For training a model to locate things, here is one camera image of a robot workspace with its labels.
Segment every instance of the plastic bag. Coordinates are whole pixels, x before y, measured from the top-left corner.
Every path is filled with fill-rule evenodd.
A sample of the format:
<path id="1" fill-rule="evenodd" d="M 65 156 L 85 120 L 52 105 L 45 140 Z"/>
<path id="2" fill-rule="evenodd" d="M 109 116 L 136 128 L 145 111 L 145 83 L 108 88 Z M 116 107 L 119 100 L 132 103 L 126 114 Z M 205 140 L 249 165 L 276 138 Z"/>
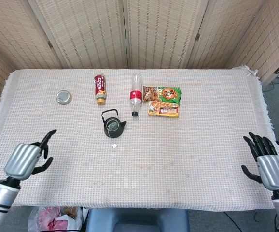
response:
<path id="1" fill-rule="evenodd" d="M 51 230 L 80 230 L 83 222 L 81 208 L 77 207 L 76 219 L 61 215 L 60 207 L 34 208 L 28 218 L 28 232 Z"/>

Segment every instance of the red bottle label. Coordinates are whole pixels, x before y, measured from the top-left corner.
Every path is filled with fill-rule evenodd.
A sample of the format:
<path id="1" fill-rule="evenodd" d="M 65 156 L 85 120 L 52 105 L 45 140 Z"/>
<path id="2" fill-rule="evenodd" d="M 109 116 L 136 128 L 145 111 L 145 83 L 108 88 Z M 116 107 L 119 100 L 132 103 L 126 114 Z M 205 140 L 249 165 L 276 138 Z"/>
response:
<path id="1" fill-rule="evenodd" d="M 142 93 L 139 90 L 133 90 L 130 92 L 130 99 L 138 98 L 142 100 Z"/>
<path id="2" fill-rule="evenodd" d="M 102 75 L 95 76 L 95 95 L 98 93 L 105 93 L 105 78 Z"/>

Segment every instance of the tin can lid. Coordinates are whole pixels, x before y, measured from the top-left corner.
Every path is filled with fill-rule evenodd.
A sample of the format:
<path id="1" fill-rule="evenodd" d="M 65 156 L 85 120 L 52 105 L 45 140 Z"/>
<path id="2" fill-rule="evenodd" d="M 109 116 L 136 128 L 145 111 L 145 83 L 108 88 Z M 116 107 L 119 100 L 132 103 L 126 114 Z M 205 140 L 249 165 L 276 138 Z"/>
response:
<path id="1" fill-rule="evenodd" d="M 72 100 L 72 95 L 66 91 L 62 90 L 56 95 L 57 102 L 61 105 L 66 105 Z"/>

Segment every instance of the snack package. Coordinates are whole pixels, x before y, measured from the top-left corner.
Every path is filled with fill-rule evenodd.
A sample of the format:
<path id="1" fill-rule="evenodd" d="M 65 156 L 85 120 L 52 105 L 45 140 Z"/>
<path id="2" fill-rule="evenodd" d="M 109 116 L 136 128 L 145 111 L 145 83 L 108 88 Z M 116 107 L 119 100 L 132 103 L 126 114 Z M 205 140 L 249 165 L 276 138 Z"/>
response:
<path id="1" fill-rule="evenodd" d="M 64 207 L 62 215 L 68 215 L 73 219 L 76 219 L 77 217 L 77 207 Z"/>
<path id="2" fill-rule="evenodd" d="M 179 104 L 181 98 L 180 88 L 168 88 L 168 87 L 143 87 L 143 102 L 170 102 Z"/>
<path id="3" fill-rule="evenodd" d="M 150 101 L 148 114 L 152 116 L 178 117 L 179 105 L 170 102 Z"/>

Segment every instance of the silver robotic hand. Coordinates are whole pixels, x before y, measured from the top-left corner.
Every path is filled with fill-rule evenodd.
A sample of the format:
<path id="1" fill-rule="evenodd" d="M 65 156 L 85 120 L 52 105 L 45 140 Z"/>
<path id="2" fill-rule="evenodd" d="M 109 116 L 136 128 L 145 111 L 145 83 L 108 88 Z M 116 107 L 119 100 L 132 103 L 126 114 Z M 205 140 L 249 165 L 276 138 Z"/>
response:
<path id="1" fill-rule="evenodd" d="M 44 172 L 51 165 L 53 157 L 47 159 L 47 142 L 55 133 L 56 130 L 50 131 L 40 143 L 19 144 L 11 155 L 5 166 L 5 173 L 8 177 L 0 181 L 0 226 L 20 191 L 20 181 Z M 43 151 L 47 161 L 43 166 L 35 167 Z"/>
<path id="2" fill-rule="evenodd" d="M 251 132 L 249 135 L 252 140 L 246 136 L 244 136 L 244 140 L 250 147 L 260 176 L 250 173 L 245 165 L 241 166 L 242 171 L 249 179 L 263 184 L 265 188 L 273 191 L 271 199 L 279 218 L 279 155 L 268 138 L 254 135 Z"/>

